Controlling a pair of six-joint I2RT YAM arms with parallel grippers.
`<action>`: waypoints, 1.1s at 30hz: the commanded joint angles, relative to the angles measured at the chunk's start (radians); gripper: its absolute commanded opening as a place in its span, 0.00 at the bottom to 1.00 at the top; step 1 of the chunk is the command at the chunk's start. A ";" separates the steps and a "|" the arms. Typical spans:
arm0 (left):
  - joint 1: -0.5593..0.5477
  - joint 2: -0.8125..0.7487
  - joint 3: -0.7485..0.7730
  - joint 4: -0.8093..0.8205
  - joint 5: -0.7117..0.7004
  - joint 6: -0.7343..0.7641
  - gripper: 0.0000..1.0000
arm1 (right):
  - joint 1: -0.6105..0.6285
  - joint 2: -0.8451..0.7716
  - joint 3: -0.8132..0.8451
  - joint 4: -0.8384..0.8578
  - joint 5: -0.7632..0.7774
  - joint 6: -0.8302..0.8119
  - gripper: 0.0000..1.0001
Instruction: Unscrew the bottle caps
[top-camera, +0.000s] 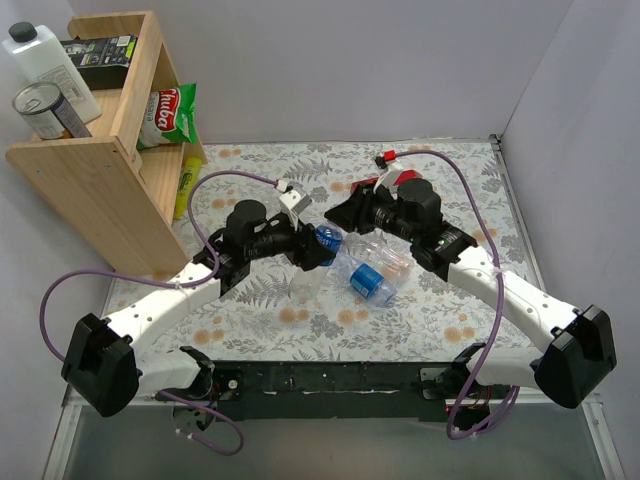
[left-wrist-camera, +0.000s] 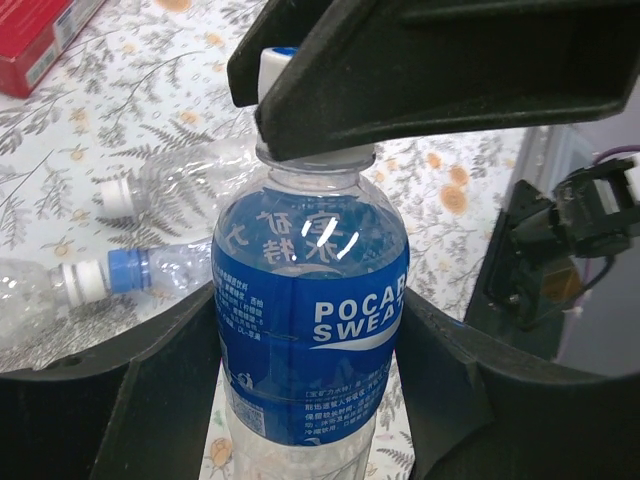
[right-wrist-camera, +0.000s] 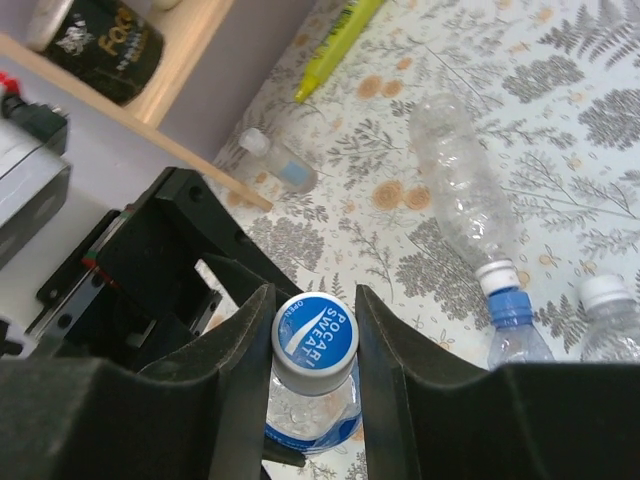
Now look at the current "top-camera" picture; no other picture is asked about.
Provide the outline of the Pocari Sweat blue label bottle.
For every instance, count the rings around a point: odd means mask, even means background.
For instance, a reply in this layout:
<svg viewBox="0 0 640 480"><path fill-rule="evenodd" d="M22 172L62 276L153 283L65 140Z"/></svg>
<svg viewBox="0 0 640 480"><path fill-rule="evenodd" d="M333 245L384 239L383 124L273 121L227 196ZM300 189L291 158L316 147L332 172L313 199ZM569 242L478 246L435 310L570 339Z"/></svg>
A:
<svg viewBox="0 0 640 480"><path fill-rule="evenodd" d="M322 224L316 228L315 238L323 247L327 247L335 256L340 250L343 236L339 229L330 224ZM298 268L290 281L290 297L298 304L310 302L316 298L327 277L335 257L321 262L310 271Z"/></svg>

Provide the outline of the blue label crushed bottle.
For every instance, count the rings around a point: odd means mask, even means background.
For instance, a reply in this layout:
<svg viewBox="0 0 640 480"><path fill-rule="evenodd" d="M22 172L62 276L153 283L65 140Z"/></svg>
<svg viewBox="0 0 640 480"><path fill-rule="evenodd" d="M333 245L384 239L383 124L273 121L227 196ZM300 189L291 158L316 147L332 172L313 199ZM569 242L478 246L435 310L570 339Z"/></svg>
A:
<svg viewBox="0 0 640 480"><path fill-rule="evenodd" d="M364 299L378 307L389 306L397 293L393 284L366 263L354 270L349 283Z"/></svg>

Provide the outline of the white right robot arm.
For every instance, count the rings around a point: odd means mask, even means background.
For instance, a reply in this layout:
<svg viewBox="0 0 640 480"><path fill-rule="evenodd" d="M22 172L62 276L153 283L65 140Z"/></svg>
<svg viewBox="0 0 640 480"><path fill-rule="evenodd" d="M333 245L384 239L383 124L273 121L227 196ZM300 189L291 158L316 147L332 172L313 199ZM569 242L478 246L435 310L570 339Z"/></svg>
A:
<svg viewBox="0 0 640 480"><path fill-rule="evenodd" d="M424 179L402 182L395 194L358 186L325 218L348 233L380 229L405 240L414 260L443 281L496 307L532 342L511 351L487 342L466 348L442 372L438 385L475 397L487 386L540 390L574 409L616 367L611 321L595 305L584 310L557 300L510 271L500 271L476 240L444 220L441 199Z"/></svg>

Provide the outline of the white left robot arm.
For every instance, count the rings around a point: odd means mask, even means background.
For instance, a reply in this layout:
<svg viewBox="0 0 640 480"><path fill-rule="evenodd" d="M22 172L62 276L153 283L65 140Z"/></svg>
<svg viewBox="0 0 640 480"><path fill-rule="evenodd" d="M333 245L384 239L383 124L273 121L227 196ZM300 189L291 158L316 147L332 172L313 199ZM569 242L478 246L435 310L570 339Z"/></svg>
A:
<svg viewBox="0 0 640 480"><path fill-rule="evenodd" d="M171 288L103 319L88 314L76 324L62 377L101 416L162 390L189 400L207 397L214 386L213 360L190 346L163 354L151 354L151 346L191 311L227 294L248 276L254 260L285 255L309 271L335 257L316 227L293 225L285 213L268 218L255 200L239 202L210 239L214 249L196 254Z"/></svg>

